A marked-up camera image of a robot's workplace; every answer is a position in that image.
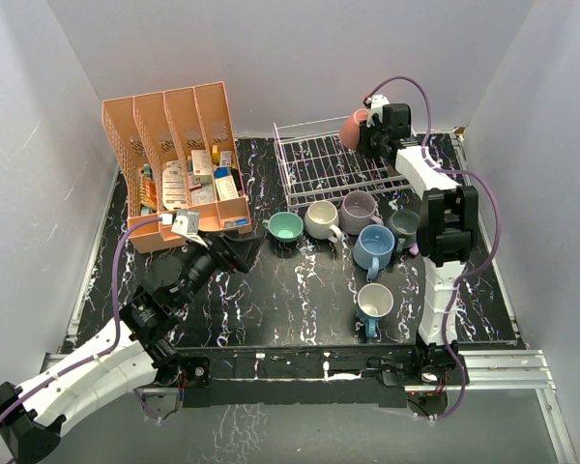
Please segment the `teal green cup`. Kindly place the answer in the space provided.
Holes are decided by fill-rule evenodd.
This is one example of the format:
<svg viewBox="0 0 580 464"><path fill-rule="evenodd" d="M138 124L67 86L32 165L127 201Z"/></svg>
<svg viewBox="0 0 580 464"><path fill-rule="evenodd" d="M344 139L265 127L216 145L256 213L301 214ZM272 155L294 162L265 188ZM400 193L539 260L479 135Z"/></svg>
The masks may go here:
<svg viewBox="0 0 580 464"><path fill-rule="evenodd" d="M263 220L267 231L279 242L297 241L304 232L304 222L295 213L279 212Z"/></svg>

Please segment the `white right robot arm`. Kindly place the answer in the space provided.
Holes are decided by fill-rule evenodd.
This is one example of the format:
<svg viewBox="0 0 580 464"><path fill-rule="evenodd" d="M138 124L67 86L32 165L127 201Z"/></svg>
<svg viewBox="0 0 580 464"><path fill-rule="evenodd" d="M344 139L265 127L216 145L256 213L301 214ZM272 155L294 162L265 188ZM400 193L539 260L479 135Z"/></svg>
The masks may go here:
<svg viewBox="0 0 580 464"><path fill-rule="evenodd" d="M387 160L421 198L417 246L424 260L423 314L418 329L419 353L413 375L436 382L460 364L453 318L458 279L477 245L479 194L449 177L426 147L411 139L411 109L382 95L368 97L366 119L359 122L358 151Z"/></svg>

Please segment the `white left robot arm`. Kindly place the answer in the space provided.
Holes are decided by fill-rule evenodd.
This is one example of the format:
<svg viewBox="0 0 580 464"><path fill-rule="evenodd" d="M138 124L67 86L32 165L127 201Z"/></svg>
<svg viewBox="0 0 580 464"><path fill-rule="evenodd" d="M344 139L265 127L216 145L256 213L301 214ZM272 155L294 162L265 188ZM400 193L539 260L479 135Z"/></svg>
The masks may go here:
<svg viewBox="0 0 580 464"><path fill-rule="evenodd" d="M152 383L168 386L180 356L167 339L177 313L217 272L247 273L262 238L188 237L185 256L155 259L133 298L87 342L37 376L0 385L0 436L14 463L39 463L84 418Z"/></svg>

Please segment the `pink mug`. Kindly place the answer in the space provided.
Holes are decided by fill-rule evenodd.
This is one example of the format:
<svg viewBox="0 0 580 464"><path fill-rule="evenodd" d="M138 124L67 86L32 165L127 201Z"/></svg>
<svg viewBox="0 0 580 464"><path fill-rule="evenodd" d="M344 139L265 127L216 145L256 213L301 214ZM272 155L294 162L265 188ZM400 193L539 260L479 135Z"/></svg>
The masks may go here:
<svg viewBox="0 0 580 464"><path fill-rule="evenodd" d="M367 109L360 108L346 119L339 131L340 142L345 148L357 149L360 142L360 123L367 119L368 114Z"/></svg>

